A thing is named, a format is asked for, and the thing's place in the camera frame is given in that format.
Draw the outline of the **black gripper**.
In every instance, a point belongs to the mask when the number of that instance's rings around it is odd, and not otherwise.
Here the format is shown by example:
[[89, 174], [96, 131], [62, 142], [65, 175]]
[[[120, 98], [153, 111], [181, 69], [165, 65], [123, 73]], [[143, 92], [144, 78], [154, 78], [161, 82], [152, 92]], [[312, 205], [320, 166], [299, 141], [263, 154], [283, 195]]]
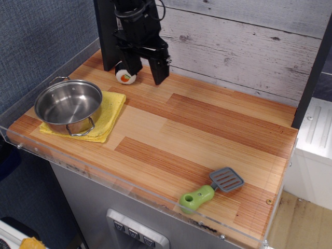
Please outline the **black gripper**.
[[164, 15], [157, 9], [115, 9], [121, 28], [114, 31], [117, 49], [125, 69], [136, 75], [142, 69], [141, 58], [149, 62], [155, 85], [169, 76], [168, 44], [160, 37]]

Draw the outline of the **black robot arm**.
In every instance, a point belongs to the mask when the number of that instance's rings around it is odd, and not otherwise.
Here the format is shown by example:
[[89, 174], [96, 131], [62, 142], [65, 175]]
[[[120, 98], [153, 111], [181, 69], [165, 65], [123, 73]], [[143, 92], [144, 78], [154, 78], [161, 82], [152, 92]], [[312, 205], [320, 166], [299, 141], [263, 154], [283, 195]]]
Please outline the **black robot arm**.
[[169, 76], [168, 44], [160, 37], [162, 18], [155, 1], [114, 1], [114, 14], [122, 29], [113, 31], [120, 60], [130, 75], [142, 68], [141, 58], [148, 60], [156, 85]]

